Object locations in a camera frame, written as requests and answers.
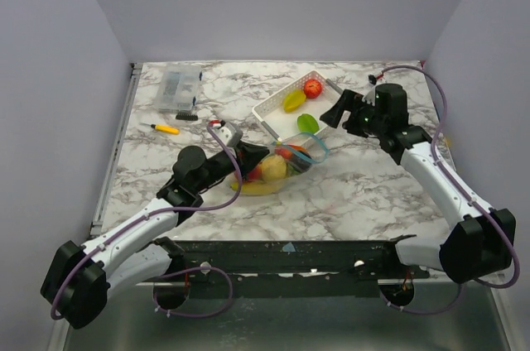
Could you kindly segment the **clear zip top bag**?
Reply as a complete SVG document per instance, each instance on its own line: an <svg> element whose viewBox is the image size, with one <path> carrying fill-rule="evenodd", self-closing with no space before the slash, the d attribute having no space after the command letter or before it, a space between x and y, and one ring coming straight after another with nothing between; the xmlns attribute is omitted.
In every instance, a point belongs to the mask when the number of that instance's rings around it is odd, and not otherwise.
<svg viewBox="0 0 530 351"><path fill-rule="evenodd" d="M302 132L268 146L240 141L234 152L241 173L232 175L230 188L241 195L263 196L277 193L323 163L330 150L317 136Z"/></svg>

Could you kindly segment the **red toy apple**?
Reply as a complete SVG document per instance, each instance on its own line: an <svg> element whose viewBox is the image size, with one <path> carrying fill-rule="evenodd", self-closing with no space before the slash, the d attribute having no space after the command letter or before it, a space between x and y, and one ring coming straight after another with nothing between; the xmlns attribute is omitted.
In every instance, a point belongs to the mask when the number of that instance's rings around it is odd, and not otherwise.
<svg viewBox="0 0 530 351"><path fill-rule="evenodd" d="M262 165L258 164L256 167L254 167L246 176L245 179L247 182L254 182L254 181L263 181L263 169Z"/></svg>

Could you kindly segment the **white perforated plastic basket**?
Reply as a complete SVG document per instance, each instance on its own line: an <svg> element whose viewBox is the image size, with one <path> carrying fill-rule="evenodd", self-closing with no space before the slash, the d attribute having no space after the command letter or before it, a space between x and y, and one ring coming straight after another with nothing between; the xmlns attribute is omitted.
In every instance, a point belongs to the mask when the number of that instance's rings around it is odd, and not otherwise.
<svg viewBox="0 0 530 351"><path fill-rule="evenodd" d="M296 140L303 147L314 141L303 137L307 132L301 116L316 121L314 134L323 138L329 133L329 126L320 120L338 101L342 89L316 70L292 81L252 108L252 114L262 129L275 141Z"/></svg>

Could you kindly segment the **yellow toy banana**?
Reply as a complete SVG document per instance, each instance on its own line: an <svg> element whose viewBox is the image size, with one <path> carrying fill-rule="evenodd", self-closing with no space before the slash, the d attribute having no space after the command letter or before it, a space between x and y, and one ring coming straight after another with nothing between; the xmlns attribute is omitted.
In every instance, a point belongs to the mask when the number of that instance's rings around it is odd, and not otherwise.
<svg viewBox="0 0 530 351"><path fill-rule="evenodd" d="M244 182L241 186L240 194L241 195L251 195L251 196L263 196L277 193L283 188L286 184L284 180L274 181L274 182L263 182L263 181L249 181Z"/></svg>

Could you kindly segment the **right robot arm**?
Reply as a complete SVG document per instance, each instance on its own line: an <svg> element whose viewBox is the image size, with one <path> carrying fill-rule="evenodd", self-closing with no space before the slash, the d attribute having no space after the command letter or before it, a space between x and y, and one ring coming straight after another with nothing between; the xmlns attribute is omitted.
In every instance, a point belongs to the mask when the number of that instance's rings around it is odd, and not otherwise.
<svg viewBox="0 0 530 351"><path fill-rule="evenodd" d="M375 137L381 148L430 195L450 228L444 240L412 236L396 241L381 257L383 272L398 278L411 266L444 272L463 284L504 270L513 261L516 220L494 209L438 156L427 132L409 123L407 93L380 84L362 95L346 89L320 120L359 137Z"/></svg>

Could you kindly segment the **yellow toy lemon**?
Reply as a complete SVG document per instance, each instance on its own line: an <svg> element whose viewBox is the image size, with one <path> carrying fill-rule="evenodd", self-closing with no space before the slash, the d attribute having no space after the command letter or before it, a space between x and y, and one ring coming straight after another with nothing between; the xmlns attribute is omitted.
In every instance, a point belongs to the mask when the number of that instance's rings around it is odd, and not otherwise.
<svg viewBox="0 0 530 351"><path fill-rule="evenodd" d="M261 162L261 165L263 169L263 181L279 181L287 176L287 164L282 156L268 156Z"/></svg>

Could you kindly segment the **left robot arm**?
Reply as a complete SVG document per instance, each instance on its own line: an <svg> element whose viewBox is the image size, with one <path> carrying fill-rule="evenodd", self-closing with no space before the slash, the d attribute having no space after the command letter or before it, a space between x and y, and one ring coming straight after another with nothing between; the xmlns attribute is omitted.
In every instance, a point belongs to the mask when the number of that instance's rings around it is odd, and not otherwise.
<svg viewBox="0 0 530 351"><path fill-rule="evenodd" d="M41 295L51 304L51 318L65 319L76 329L85 327L106 306L110 278L128 259L137 261L138 252L156 237L204 211L202 192L232 173L243 178L268 153L268 147L242 141L213 156L198 146L183 148L171 178L143 210L105 235L58 247L41 286Z"/></svg>

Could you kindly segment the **red orange toy mango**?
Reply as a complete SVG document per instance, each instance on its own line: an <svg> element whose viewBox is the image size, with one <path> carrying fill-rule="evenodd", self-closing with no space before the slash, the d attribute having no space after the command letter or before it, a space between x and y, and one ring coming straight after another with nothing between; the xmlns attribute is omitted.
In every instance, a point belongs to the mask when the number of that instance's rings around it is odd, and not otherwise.
<svg viewBox="0 0 530 351"><path fill-rule="evenodd" d="M294 151L303 153L306 156L309 156L308 151L297 145L287 145L287 146L278 146L275 148L274 153L276 155L282 156L286 160L290 160L294 156Z"/></svg>

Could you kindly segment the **dark purple toy eggplant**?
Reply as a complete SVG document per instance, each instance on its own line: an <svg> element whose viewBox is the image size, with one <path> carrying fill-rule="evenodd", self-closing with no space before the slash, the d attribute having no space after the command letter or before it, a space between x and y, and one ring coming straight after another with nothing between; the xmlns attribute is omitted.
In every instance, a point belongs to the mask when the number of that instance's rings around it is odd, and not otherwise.
<svg viewBox="0 0 530 351"><path fill-rule="evenodd" d="M289 165L296 173L305 173L312 167L312 164L309 161L302 159L297 155L291 155L289 158Z"/></svg>

